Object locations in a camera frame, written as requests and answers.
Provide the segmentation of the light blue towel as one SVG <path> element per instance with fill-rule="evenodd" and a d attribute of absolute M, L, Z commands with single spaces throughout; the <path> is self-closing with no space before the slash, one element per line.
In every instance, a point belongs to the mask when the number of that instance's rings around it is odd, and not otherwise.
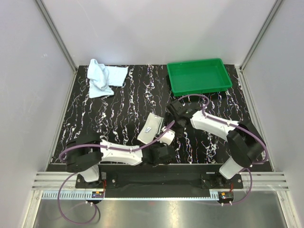
<path fill-rule="evenodd" d="M 127 73 L 128 67 L 106 66 L 91 59 L 87 70 L 89 98 L 114 95 L 111 87 L 122 87 Z"/>

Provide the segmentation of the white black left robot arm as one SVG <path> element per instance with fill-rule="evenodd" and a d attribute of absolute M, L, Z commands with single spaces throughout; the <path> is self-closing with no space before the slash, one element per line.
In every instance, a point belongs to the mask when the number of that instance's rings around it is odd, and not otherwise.
<path fill-rule="evenodd" d="M 108 142 L 98 134 L 93 134 L 70 140 L 59 159 L 66 164 L 67 172 L 80 174 L 90 187 L 98 188 L 103 181 L 98 168 L 100 162 L 157 166 L 171 163 L 175 159 L 175 150 L 159 142 L 148 146 L 125 146 Z"/>

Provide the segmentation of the green white striped towel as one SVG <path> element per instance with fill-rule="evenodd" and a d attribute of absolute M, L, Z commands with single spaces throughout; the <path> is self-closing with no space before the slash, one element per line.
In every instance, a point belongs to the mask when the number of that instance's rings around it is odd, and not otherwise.
<path fill-rule="evenodd" d="M 138 134 L 137 140 L 144 144 L 151 143 L 155 136 L 159 135 L 163 127 L 164 118 L 149 113 L 147 120 Z"/>

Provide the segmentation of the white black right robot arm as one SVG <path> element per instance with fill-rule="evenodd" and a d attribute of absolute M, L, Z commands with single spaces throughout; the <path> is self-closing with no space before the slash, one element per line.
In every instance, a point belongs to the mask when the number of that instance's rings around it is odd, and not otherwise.
<path fill-rule="evenodd" d="M 223 119 L 206 113 L 204 108 L 197 105 L 183 106 L 179 100 L 174 100 L 167 109 L 175 121 L 175 130 L 191 125 L 194 129 L 211 133 L 228 143 L 230 157 L 215 177 L 220 188 L 227 188 L 233 182 L 232 177 L 257 163 L 261 153 L 265 152 L 265 159 L 268 159 L 266 144 L 251 121 Z"/>

